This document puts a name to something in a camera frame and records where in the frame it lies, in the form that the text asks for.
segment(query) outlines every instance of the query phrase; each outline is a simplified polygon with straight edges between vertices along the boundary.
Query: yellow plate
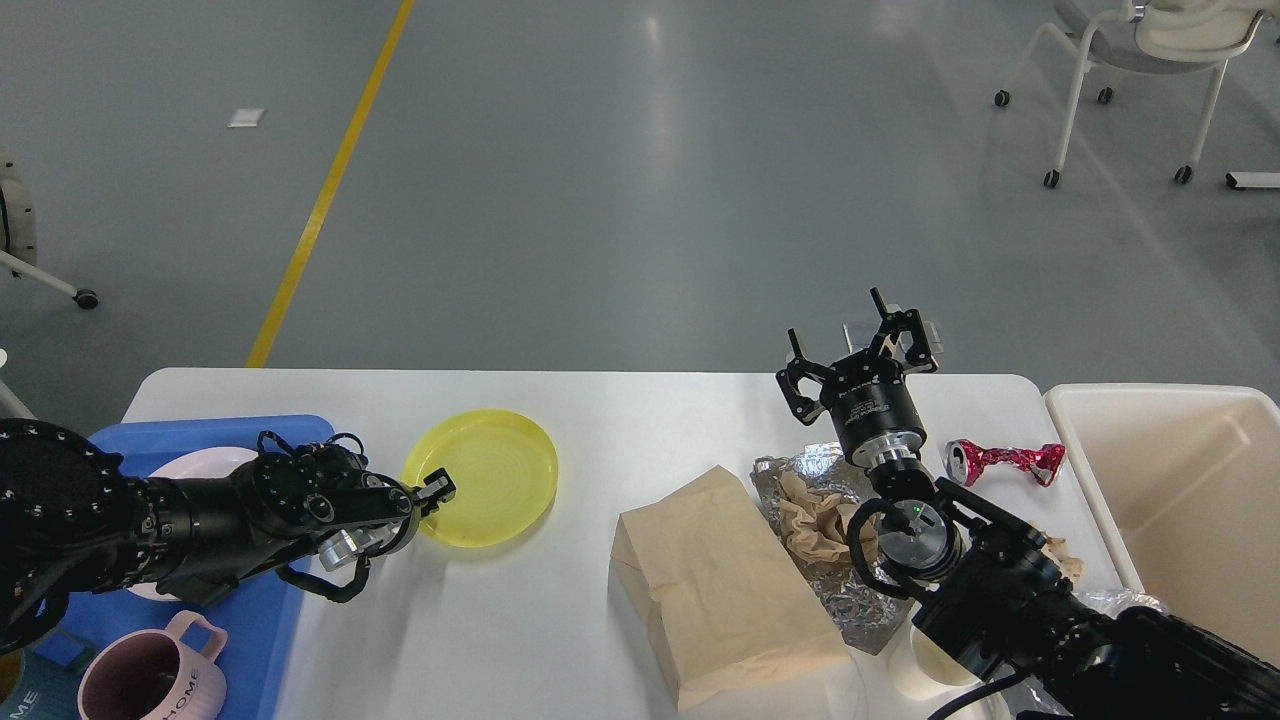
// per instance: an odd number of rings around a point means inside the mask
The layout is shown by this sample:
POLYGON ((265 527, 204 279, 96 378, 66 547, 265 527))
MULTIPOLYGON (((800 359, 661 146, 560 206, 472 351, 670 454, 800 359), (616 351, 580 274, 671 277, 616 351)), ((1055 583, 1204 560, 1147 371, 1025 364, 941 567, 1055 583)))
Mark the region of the yellow plate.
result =
POLYGON ((556 446, 536 423, 508 410, 472 410, 431 428, 404 461, 402 479, 421 486, 436 468, 458 493, 419 529, 457 547, 518 536, 556 497, 556 446))

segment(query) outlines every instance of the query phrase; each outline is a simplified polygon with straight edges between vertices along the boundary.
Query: chair wheel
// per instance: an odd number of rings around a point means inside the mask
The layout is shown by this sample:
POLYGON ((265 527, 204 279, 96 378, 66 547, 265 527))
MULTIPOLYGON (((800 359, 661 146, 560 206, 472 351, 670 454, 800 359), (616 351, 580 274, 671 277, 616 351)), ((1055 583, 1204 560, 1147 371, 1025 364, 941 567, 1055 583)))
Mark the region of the chair wheel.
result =
POLYGON ((92 290, 77 290, 72 300, 76 301, 76 305, 81 306, 81 310, 92 310, 97 307, 97 293, 92 290))

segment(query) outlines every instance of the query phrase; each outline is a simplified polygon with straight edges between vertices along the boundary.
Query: yellow floor line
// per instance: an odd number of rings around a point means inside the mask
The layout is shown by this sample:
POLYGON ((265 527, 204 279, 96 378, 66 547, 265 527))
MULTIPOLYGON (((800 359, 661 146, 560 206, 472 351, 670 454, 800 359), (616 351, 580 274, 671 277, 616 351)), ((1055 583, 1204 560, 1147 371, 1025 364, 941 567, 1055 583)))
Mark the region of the yellow floor line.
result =
POLYGON ((262 320, 262 327, 257 331, 253 350, 248 354, 248 360, 244 361, 246 368, 262 368, 266 365, 266 357, 271 354, 275 336, 280 332, 284 314, 288 313, 289 302, 293 301, 293 292, 298 288, 298 281, 302 279, 302 270, 306 269, 307 260, 311 258, 311 249, 315 247, 320 228, 324 227, 325 215, 329 214, 329 206, 333 205, 333 196, 338 193, 338 186, 342 184, 342 176, 347 172, 347 163, 351 161, 351 154, 356 150, 356 142, 360 141, 360 132, 365 129, 369 109, 374 105, 378 88, 383 85, 383 76, 387 74, 387 65, 392 61, 392 55, 396 54, 396 45, 399 42, 401 31, 404 29, 404 23, 408 20, 408 14, 412 10, 413 0, 403 0, 399 10, 396 13, 392 29, 387 33, 387 41, 383 42, 383 51, 378 54, 378 61, 374 63, 374 72, 369 73, 365 92, 360 96, 360 104, 356 105, 356 111, 351 115, 347 133, 342 136, 342 145, 338 146, 338 154, 334 155, 333 164, 329 165, 329 176, 324 179, 324 186, 320 188, 316 204, 311 209, 311 217, 307 218, 307 225, 302 229, 302 237, 298 238, 293 259, 289 260, 289 266, 284 270, 284 278, 280 279, 280 287, 275 291, 275 300, 271 301, 271 307, 266 311, 266 319, 262 320))

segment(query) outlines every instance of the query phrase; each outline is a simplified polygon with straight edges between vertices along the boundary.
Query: white bin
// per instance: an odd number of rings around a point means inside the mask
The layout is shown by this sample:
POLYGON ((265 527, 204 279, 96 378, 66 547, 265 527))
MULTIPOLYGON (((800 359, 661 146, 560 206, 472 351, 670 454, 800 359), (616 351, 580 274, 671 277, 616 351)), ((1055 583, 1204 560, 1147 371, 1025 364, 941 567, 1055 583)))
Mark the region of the white bin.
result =
POLYGON ((1280 665, 1276 404, 1179 384, 1065 384, 1044 401, 1121 580, 1280 665))

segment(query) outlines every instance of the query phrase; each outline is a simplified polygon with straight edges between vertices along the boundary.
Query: blue tray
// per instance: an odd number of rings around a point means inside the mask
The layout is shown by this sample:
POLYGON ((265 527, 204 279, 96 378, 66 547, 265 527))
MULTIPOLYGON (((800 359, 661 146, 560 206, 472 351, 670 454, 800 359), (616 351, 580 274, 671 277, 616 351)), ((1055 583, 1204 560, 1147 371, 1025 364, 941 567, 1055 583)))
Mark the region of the blue tray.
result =
MULTIPOLYGON (((260 430, 274 430, 294 446, 333 436, 333 427, 324 418, 276 415, 124 423, 99 430, 88 439, 105 451, 124 455, 120 469, 125 475, 147 477, 165 462, 206 447, 256 450, 260 430)), ((305 569, 306 560, 294 566, 305 569)), ((61 626, 101 650, 134 630, 164 628, 179 610, 197 610, 229 635, 227 650, 218 659, 218 666, 227 674, 227 702, 219 716, 270 720, 301 602, 302 591, 280 582, 274 573, 265 573, 207 610, 186 602, 154 602, 125 591, 76 593, 61 626)), ((195 637, 193 642, 200 647, 202 641, 195 637)))

